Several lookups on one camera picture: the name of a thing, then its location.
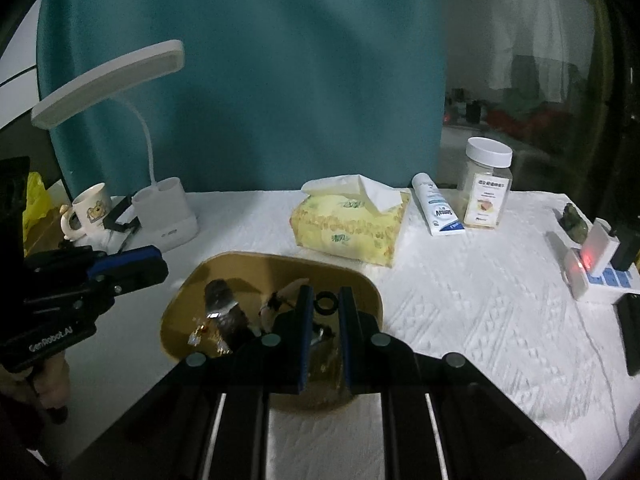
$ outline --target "white tissue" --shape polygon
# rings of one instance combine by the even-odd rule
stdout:
[[[309,195],[343,195],[347,198],[360,198],[383,213],[402,203],[397,189],[371,180],[362,175],[340,175],[319,178],[305,182],[302,191]]]

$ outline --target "white mug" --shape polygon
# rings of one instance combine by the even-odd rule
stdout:
[[[111,211],[111,196],[107,192],[104,182],[91,186],[80,193],[60,218],[60,228],[65,238],[71,241],[87,235],[91,237],[104,229],[102,222]],[[79,229],[72,229],[69,225],[71,215],[75,213],[80,221]]]

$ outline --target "brown bin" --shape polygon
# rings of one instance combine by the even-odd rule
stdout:
[[[309,285],[316,294],[322,290],[337,294],[341,286],[350,286],[358,309],[373,314],[382,326],[380,294],[368,278],[355,270],[290,256],[223,253],[196,267],[162,315],[160,339],[172,358],[183,359],[194,350],[211,357],[219,356],[215,330],[210,330],[210,337],[203,337],[196,348],[187,344],[189,335],[205,319],[204,288],[211,280],[219,278],[227,281],[249,321],[256,325],[258,311],[271,294],[296,279],[309,278]],[[314,320],[339,332],[337,314],[320,316],[314,313]],[[317,410],[333,408],[351,399],[342,383],[339,342],[337,337],[334,339],[332,344],[323,343],[322,349],[311,353],[306,390],[300,396],[271,396],[272,406]]]

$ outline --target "jar label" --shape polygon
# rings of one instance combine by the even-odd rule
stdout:
[[[508,189],[508,178],[476,173],[466,206],[465,224],[496,227]]]

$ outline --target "table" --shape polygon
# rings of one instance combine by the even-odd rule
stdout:
[[[203,260],[229,250],[299,256],[359,270],[382,295],[386,332],[414,351],[461,352],[595,479],[620,450],[640,402],[640,380],[626,374],[611,306],[577,303],[564,284],[554,240],[567,197],[512,192],[495,231],[434,238],[411,202],[393,269],[296,246],[289,227],[299,191],[189,194],[200,232],[164,255],[162,285],[117,299],[98,332],[70,348],[72,398],[66,424],[50,430],[50,450],[77,456],[173,366],[159,322],[171,297]],[[132,247],[144,244],[142,234]],[[607,380],[595,349],[601,355]],[[383,478],[378,396],[333,413],[273,412],[269,477]]]

